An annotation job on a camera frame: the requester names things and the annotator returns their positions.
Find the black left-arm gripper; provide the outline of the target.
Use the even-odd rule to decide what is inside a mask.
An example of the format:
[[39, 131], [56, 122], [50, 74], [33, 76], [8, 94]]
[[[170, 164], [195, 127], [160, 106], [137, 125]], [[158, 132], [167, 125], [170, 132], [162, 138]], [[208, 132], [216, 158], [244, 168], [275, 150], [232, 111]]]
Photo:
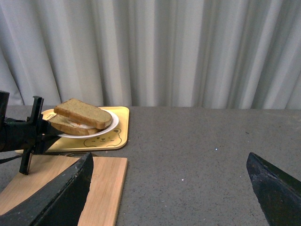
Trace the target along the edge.
[[0, 151], [23, 150], [19, 172], [27, 175], [33, 154], [45, 153], [63, 134], [41, 114], [44, 99], [34, 96], [31, 116], [26, 121], [5, 118], [9, 93], [0, 92]]

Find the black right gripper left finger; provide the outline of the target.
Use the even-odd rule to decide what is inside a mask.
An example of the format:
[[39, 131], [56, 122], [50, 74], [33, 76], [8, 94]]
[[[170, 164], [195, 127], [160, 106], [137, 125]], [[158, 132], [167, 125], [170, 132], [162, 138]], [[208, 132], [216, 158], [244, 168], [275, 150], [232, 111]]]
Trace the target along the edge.
[[87, 153], [28, 199], [0, 217], [2, 226], [76, 226], [94, 169]]

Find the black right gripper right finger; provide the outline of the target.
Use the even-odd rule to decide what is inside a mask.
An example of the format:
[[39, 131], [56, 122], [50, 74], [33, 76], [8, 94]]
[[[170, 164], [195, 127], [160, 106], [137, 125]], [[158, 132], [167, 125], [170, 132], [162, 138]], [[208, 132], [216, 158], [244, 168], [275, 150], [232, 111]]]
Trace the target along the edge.
[[301, 182], [255, 153], [249, 153], [246, 168], [268, 224], [299, 226]]

